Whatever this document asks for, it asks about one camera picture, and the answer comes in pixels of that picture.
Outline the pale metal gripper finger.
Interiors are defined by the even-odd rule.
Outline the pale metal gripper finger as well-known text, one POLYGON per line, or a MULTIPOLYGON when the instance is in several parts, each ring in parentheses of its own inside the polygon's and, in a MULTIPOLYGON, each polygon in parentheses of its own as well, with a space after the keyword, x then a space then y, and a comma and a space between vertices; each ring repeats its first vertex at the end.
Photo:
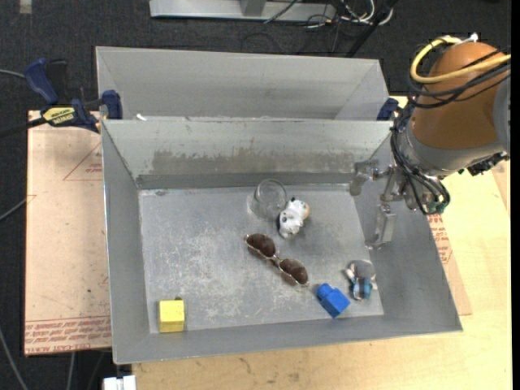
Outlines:
POLYGON ((366 241, 369 250, 380 249, 392 242, 397 221, 397 215, 392 212, 389 204, 379 204, 376 214, 375 233, 366 241))
POLYGON ((377 159, 357 162, 355 164, 354 176, 349 186, 350 194, 352 196, 358 196, 367 181, 375 181, 380 175, 379 161, 377 159))

